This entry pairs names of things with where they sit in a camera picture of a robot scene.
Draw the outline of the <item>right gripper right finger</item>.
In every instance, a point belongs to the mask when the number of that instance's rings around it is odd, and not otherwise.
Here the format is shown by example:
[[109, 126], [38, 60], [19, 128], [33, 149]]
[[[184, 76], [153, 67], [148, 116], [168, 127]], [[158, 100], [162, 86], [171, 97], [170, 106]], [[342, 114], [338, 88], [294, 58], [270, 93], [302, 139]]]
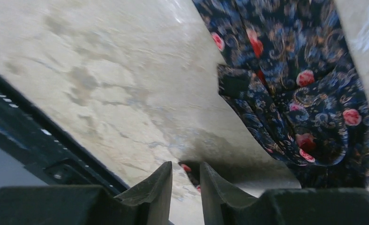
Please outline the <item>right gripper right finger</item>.
[[270, 189], [254, 197], [200, 165], [206, 225], [369, 225], [362, 188]]

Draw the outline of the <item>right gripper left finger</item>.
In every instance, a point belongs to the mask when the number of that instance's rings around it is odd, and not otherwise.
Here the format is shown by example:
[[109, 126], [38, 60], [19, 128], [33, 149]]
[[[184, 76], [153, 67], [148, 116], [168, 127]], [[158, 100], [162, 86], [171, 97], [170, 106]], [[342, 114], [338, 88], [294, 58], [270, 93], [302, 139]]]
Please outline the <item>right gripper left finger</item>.
[[0, 188], [0, 225], [167, 225], [172, 163], [113, 196], [98, 185]]

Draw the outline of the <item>dark floral patterned tie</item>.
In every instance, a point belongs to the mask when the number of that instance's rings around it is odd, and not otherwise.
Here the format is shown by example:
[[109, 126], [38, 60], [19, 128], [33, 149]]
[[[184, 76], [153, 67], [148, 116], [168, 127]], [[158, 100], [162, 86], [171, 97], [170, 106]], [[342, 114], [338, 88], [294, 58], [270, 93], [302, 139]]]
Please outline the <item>dark floral patterned tie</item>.
[[195, 0], [218, 94], [302, 188], [369, 186], [369, 103], [332, 0]]

